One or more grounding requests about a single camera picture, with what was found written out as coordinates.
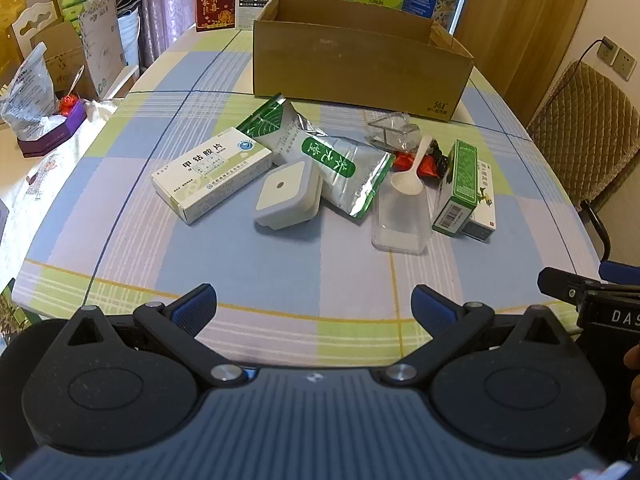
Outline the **right hand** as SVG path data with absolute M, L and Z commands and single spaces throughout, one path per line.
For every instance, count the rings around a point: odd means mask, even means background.
M 624 356 L 624 364 L 637 373 L 630 385 L 632 407 L 629 412 L 629 431 L 632 438 L 640 436 L 640 348 L 632 347 Z

